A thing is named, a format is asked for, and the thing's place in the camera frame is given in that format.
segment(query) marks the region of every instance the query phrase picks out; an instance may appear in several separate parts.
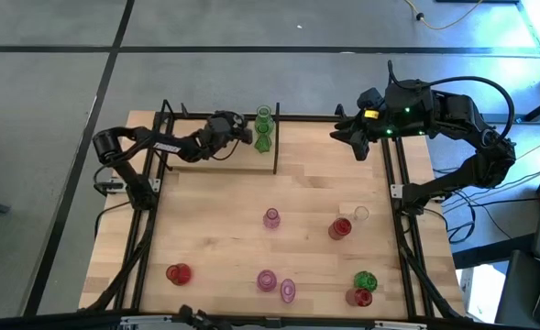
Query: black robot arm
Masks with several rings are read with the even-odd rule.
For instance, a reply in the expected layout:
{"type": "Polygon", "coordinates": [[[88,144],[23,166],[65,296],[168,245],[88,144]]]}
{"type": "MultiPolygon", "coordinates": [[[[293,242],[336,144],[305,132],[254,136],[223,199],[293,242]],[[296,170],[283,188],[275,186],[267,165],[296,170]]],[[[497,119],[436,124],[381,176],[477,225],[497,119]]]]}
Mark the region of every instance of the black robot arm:
{"type": "MultiPolygon", "coordinates": [[[[339,105],[336,113],[342,120],[335,125],[331,137],[351,145],[357,160],[368,156],[370,142],[385,137],[435,138],[442,134],[454,140],[463,139],[474,147],[475,154],[458,170],[424,184],[404,185],[397,192],[402,198],[403,211],[409,214],[420,215],[433,197],[447,196],[470,185],[493,188],[500,184],[516,160],[514,144],[483,121],[473,100],[467,95],[431,89],[433,84],[452,80],[398,82],[390,63],[389,68],[394,83],[388,85],[385,96],[381,97],[375,88],[362,93],[357,101],[359,112],[354,117],[347,117],[339,105]]],[[[489,82],[479,77],[458,78],[489,82]]],[[[491,84],[504,94],[512,113],[510,96],[495,82],[491,84]]]]}
{"type": "Polygon", "coordinates": [[[233,140],[251,144],[252,133],[248,121],[241,114],[216,111],[206,119],[201,128],[187,137],[175,137],[151,131],[145,127],[113,127],[98,132],[93,137],[94,149],[103,166],[112,168],[127,184],[126,190],[131,205],[136,210],[149,210],[156,202],[149,180],[137,174],[128,162],[142,149],[156,149],[178,155],[187,162],[208,160],[233,140]],[[135,141],[123,151],[119,138],[135,141]]]}

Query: black cable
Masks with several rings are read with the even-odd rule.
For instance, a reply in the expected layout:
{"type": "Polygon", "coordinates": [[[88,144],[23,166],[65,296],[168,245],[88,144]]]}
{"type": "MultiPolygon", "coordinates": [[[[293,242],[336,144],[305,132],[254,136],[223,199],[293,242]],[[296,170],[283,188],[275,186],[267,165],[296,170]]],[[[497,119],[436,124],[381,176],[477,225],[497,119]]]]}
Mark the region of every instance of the black cable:
{"type": "Polygon", "coordinates": [[[431,210],[431,209],[427,209],[426,207],[424,208],[425,211],[427,212],[430,212],[430,213],[434,213],[435,215],[438,215],[441,219],[443,219],[443,221],[445,221],[445,230],[448,232],[449,231],[449,223],[448,221],[446,220],[445,216],[438,213],[437,211],[435,210],[431,210]]]}
{"type": "Polygon", "coordinates": [[[487,205],[500,204],[500,203],[515,203],[515,202],[528,202],[528,201],[540,201],[540,197],[521,198],[521,199],[515,199],[515,200],[502,200],[502,201],[495,201],[495,202],[488,202],[488,203],[479,203],[477,205],[473,205],[473,207],[487,206],[487,205]]]}
{"type": "MultiPolygon", "coordinates": [[[[479,195],[479,194],[487,193],[487,192],[490,192],[490,191],[495,190],[495,189],[505,188],[505,187],[507,187],[507,186],[509,186],[509,185],[518,183],[518,182],[520,182],[520,181],[522,181],[522,180],[524,180],[524,179],[526,179],[526,178],[529,178],[529,177],[531,177],[531,176],[533,176],[533,175],[536,175],[536,173],[532,173],[532,174],[525,175],[525,176],[523,176],[522,178],[520,178],[520,179],[518,179],[518,180],[514,180],[514,181],[512,181],[512,182],[506,182],[506,183],[504,183],[504,184],[502,184],[502,185],[498,185],[498,186],[496,186],[496,187],[494,187],[494,188],[489,188],[489,189],[487,189],[485,192],[475,192],[475,193],[473,193],[473,194],[471,194],[471,195],[466,195],[466,196],[470,199],[470,198],[472,198],[473,196],[476,196],[476,195],[479,195]]],[[[456,204],[457,202],[459,202],[459,200],[456,200],[456,201],[451,202],[451,203],[448,203],[448,204],[444,204],[443,206],[447,207],[447,206],[456,204]]]]}
{"type": "Polygon", "coordinates": [[[94,221],[94,239],[96,239],[96,236],[98,235],[98,226],[101,222],[101,217],[109,212],[109,211],[112,211],[112,210],[115,210],[117,207],[121,207],[121,206],[124,206],[124,205],[127,205],[127,204],[130,204],[131,201],[126,201],[124,203],[121,203],[121,204],[117,204],[115,206],[111,206],[111,207],[108,207],[108,208],[105,208],[103,211],[101,211],[97,216],[96,216],[96,221],[94,221]]]}
{"type": "Polygon", "coordinates": [[[490,79],[476,77],[476,76],[461,76],[461,77],[445,78],[445,79],[437,80],[430,83],[429,82],[422,83],[417,80],[417,83],[418,83],[417,86],[407,87],[407,86],[401,85],[400,82],[398,82],[398,79],[396,79],[396,76],[393,72],[393,68],[391,65],[391,60],[388,60],[388,74],[390,78],[394,81],[394,83],[398,85],[398,87],[402,89],[406,89],[406,90],[419,90],[421,88],[431,87],[431,86],[438,85],[441,83],[451,83],[451,82],[459,82],[459,81],[473,81],[473,82],[479,82],[479,83],[486,83],[490,85],[491,87],[495,88],[504,97],[504,100],[506,101],[506,104],[508,105],[508,122],[506,123],[506,127],[503,129],[503,131],[498,136],[498,138],[496,138],[496,140],[492,144],[483,148],[489,149],[489,148],[493,148],[497,146],[500,142],[502,142],[506,138],[506,136],[510,132],[510,128],[512,128],[512,124],[514,123],[514,116],[515,116],[514,101],[512,100],[508,92],[506,92],[506,90],[503,89],[503,87],[498,85],[496,82],[491,81],[490,79]]]}
{"type": "Polygon", "coordinates": [[[468,223],[465,223],[463,225],[459,225],[455,228],[451,228],[449,230],[447,230],[447,232],[451,232],[453,231],[453,233],[449,236],[449,244],[458,244],[458,243],[461,243],[461,242],[465,242],[468,238],[471,237],[471,235],[473,235],[473,230],[475,229],[475,222],[476,222],[476,214],[475,214],[475,210],[473,209],[473,207],[471,206],[471,203],[469,202],[469,200],[463,196],[461,194],[461,192],[455,192],[457,195],[459,195],[461,198],[463,198],[463,200],[468,204],[469,206],[469,211],[471,212],[471,221],[469,221],[468,223]],[[453,238],[453,236],[458,233],[461,229],[465,228],[466,226],[469,226],[469,231],[465,234],[465,236],[463,238],[460,238],[458,240],[452,240],[451,238],[453,238]]]}
{"type": "MultiPolygon", "coordinates": [[[[463,194],[464,194],[467,198],[470,199],[471,197],[473,197],[473,196],[475,196],[475,195],[477,195],[477,194],[480,194],[480,193],[487,193],[487,192],[491,191],[492,189],[497,189],[497,188],[486,189],[485,192],[475,192],[475,193],[473,193],[473,194],[471,194],[471,195],[467,195],[467,194],[464,193],[464,192],[463,192],[463,194]]],[[[456,204],[456,203],[458,203],[458,202],[459,202],[459,199],[457,199],[457,200],[455,200],[455,201],[453,201],[453,202],[451,202],[451,203],[448,203],[448,204],[443,204],[443,206],[444,206],[444,207],[448,207],[448,206],[451,206],[451,205],[456,204]]]]}
{"type": "Polygon", "coordinates": [[[445,172],[451,172],[458,169],[459,168],[433,169],[433,171],[439,172],[439,173],[445,173],[445,172]]]}
{"type": "Polygon", "coordinates": [[[459,189],[459,190],[456,190],[454,192],[445,192],[445,193],[452,193],[452,194],[450,196],[448,196],[443,202],[441,202],[441,205],[443,205],[443,206],[448,206],[448,205],[452,205],[452,204],[457,203],[458,201],[460,201],[459,199],[457,199],[456,201],[453,201],[451,203],[448,203],[448,204],[443,204],[444,202],[448,202],[448,200],[450,200],[451,198],[457,196],[457,193],[464,193],[464,192],[463,192],[463,189],[459,189]]]}
{"type": "Polygon", "coordinates": [[[496,228],[498,228],[498,230],[500,230],[502,234],[506,235],[506,237],[508,237],[509,239],[512,239],[512,238],[510,237],[510,235],[506,234],[506,232],[505,232],[503,229],[501,229],[501,227],[498,225],[498,223],[496,222],[496,220],[493,219],[493,216],[491,216],[490,211],[488,211],[488,208],[485,207],[485,206],[483,206],[483,205],[481,205],[481,207],[483,207],[483,209],[486,210],[486,213],[488,214],[488,216],[490,217],[490,220],[491,220],[492,223],[496,226],[496,228]]]}
{"type": "Polygon", "coordinates": [[[98,170],[96,170],[96,172],[94,173],[93,175],[93,188],[98,191],[98,193],[102,194],[103,196],[106,197],[106,192],[100,188],[100,185],[98,183],[98,173],[100,173],[102,170],[106,169],[106,165],[103,165],[101,167],[98,168],[98,170]]]}
{"type": "Polygon", "coordinates": [[[211,158],[213,160],[227,160],[229,157],[231,157],[233,155],[233,152],[235,152],[235,149],[237,148],[237,145],[239,144],[239,140],[237,140],[237,142],[235,142],[235,146],[233,146],[233,149],[231,150],[231,152],[229,152],[228,155],[226,155],[225,157],[221,158],[221,159],[218,159],[217,157],[215,156],[211,156],[211,158]]]}
{"type": "Polygon", "coordinates": [[[173,171],[174,170],[174,167],[173,166],[168,166],[167,162],[163,160],[163,158],[161,157],[160,153],[158,151],[153,151],[153,153],[156,154],[156,156],[161,160],[163,166],[166,168],[166,170],[168,171],[173,171]]]}

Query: wooden table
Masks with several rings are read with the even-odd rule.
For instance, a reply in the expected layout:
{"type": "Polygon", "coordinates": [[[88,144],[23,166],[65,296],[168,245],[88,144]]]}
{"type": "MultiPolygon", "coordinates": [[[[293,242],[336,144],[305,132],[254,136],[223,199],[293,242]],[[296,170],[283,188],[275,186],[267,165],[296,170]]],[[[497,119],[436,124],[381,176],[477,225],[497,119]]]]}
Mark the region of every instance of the wooden table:
{"type": "MultiPolygon", "coordinates": [[[[153,112],[134,111],[127,125],[151,127],[152,120],[153,112]]],[[[176,122],[174,132],[179,136],[186,129],[182,125],[193,125],[182,122],[190,123],[176,122]]],[[[366,161],[355,161],[350,146],[329,137],[332,130],[331,123],[282,121],[276,175],[253,165],[167,172],[140,310],[175,314],[188,304],[208,314],[406,319],[381,144],[370,145],[366,161]],[[327,228],[336,216],[360,205],[369,209],[369,219],[355,225],[344,239],[331,239],[327,228]],[[270,207],[281,215],[274,230],[262,224],[270,207]],[[191,282],[181,287],[165,276],[168,266],[179,262],[193,269],[191,282]],[[279,283],[287,278],[296,283],[293,303],[282,302],[279,288],[262,292],[256,287],[256,277],[264,269],[273,270],[279,283]],[[360,270],[372,272],[379,281],[367,308],[350,307],[344,297],[360,270]]],[[[243,145],[237,150],[242,148],[253,149],[243,145]]],[[[393,144],[391,148],[398,181],[393,144]]],[[[412,182],[433,179],[424,137],[406,138],[404,148],[412,182]]],[[[268,155],[245,154],[251,159],[245,157],[243,162],[258,165],[264,162],[256,157],[268,155]]],[[[144,157],[142,152],[133,159],[136,170],[144,157]]],[[[169,163],[178,164],[173,159],[169,163]]],[[[105,207],[126,198],[111,195],[105,207]]],[[[440,212],[437,204],[427,207],[440,212]]],[[[103,216],[81,307],[92,303],[119,271],[132,213],[125,206],[103,216]]],[[[445,224],[437,215],[425,213],[419,216],[419,226],[427,272],[463,314],[445,224]]],[[[134,278],[132,274],[125,306],[130,304],[134,278]]],[[[424,314],[418,279],[414,275],[412,279],[417,312],[424,314]]]]}

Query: concrete floor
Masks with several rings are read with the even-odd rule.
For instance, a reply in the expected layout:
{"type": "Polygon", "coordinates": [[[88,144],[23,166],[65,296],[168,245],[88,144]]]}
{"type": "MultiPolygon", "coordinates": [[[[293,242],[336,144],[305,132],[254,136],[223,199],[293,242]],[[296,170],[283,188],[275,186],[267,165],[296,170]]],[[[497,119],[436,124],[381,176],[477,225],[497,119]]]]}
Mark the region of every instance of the concrete floor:
{"type": "MultiPolygon", "coordinates": [[[[470,8],[433,0],[417,4],[437,25],[470,8]]],[[[0,45],[110,45],[124,6],[124,0],[0,1],[0,45]]],[[[399,78],[479,75],[502,84],[517,113],[540,105],[540,58],[506,49],[534,46],[514,5],[481,5],[462,23],[437,32],[415,24],[403,0],[143,0],[135,4],[123,44],[493,47],[500,53],[119,54],[96,131],[125,124],[129,110],[158,109],[163,98],[175,107],[184,102],[190,111],[253,112],[260,104],[281,102],[290,114],[332,114],[337,103],[354,112],[359,93],[371,86],[383,91],[387,59],[394,61],[399,78]]],[[[0,317],[17,315],[23,306],[105,61],[102,53],[0,53],[0,202],[12,206],[11,214],[0,216],[0,317]]],[[[471,95],[482,113],[505,114],[503,100],[484,85],[460,82],[439,89],[471,95]]],[[[519,154],[540,143],[540,126],[515,126],[511,134],[519,154]]],[[[429,141],[429,150],[437,168],[457,166],[472,152],[466,143],[442,137],[429,141]]],[[[41,313],[77,308],[94,219],[104,206],[92,189],[97,167],[91,148],[41,313]]],[[[540,150],[516,164],[507,180],[538,170],[540,150]]],[[[496,198],[527,194],[535,185],[496,198]]],[[[490,210],[513,237],[534,228],[533,206],[502,204],[490,210]]],[[[452,225],[468,217],[467,209],[447,215],[452,225]]],[[[455,250],[504,239],[484,212],[478,217],[474,236],[455,250]]]]}

